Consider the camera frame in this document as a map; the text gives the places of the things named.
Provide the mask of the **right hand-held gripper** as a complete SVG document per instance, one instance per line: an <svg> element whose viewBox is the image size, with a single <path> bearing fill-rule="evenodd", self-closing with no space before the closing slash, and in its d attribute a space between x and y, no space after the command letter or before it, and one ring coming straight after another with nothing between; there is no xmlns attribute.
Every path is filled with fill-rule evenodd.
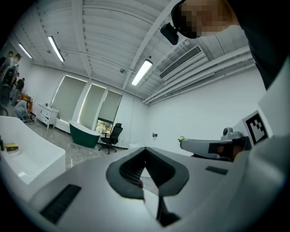
<svg viewBox="0 0 290 232"><path fill-rule="evenodd" d="M224 129L221 140L183 139L180 148L197 158L233 161L236 147L248 150L259 144L264 151L290 150L290 93L285 89L269 90L256 111Z"/></svg>

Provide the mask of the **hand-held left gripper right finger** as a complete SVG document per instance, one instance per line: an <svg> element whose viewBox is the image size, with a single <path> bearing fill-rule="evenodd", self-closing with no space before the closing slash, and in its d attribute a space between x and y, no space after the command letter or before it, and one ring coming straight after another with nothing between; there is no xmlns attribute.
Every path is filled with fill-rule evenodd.
<svg viewBox="0 0 290 232"><path fill-rule="evenodd" d="M165 183L174 190L163 200L167 209L180 217L172 227L249 227L250 213L242 202L242 176L249 151L238 154L233 163L194 158L161 149L144 148L145 158L152 154L175 168Z"/></svg>

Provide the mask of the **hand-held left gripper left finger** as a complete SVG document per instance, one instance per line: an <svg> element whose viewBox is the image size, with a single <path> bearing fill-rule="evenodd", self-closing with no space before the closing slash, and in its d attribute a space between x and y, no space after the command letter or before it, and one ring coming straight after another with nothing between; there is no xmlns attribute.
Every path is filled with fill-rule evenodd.
<svg viewBox="0 0 290 232"><path fill-rule="evenodd" d="M58 227L145 227L142 200L123 198L106 180L109 164L128 155L123 150L83 161L43 186L30 200L39 212L67 185L81 190L58 220Z"/></svg>

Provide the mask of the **person's right hand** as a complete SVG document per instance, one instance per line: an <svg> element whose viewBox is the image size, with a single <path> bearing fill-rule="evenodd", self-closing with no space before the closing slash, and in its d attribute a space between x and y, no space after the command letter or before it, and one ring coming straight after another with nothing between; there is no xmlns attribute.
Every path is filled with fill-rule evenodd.
<svg viewBox="0 0 290 232"><path fill-rule="evenodd" d="M232 160L234 161L237 155L245 150L245 146L234 145L232 152Z"/></svg>

